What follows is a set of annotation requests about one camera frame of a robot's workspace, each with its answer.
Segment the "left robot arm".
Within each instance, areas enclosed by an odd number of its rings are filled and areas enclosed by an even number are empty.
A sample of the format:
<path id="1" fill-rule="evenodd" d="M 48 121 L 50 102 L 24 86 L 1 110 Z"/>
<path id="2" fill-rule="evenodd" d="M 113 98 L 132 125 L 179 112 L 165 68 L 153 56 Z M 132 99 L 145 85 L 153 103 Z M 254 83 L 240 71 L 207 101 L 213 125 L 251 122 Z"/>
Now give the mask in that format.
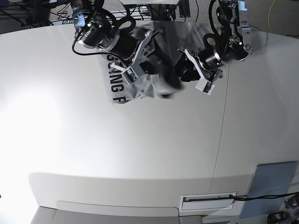
<path id="1" fill-rule="evenodd" d="M 203 75 L 210 82 L 215 80 L 224 64 L 236 60 L 243 61 L 251 54 L 251 29 L 247 23 L 247 2 L 243 0 L 220 0 L 216 17 L 221 24 L 216 29 L 213 21 L 215 1 L 210 1 L 208 18 L 212 33 L 203 36 L 204 48 L 193 53 L 199 62 Z"/>

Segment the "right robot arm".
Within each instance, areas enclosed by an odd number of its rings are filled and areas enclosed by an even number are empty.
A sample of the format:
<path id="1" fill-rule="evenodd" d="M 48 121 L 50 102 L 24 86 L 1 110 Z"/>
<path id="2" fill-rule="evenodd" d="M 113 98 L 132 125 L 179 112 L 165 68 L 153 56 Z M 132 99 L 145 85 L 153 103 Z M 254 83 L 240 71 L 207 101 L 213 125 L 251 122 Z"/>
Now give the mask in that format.
<path id="1" fill-rule="evenodd" d="M 133 80 L 162 73 L 165 64 L 152 25 L 136 25 L 129 8 L 121 19 L 103 8 L 102 0 L 72 0 L 72 20 L 76 30 L 74 44 L 97 49 L 96 55 L 111 56 L 115 65 Z"/>

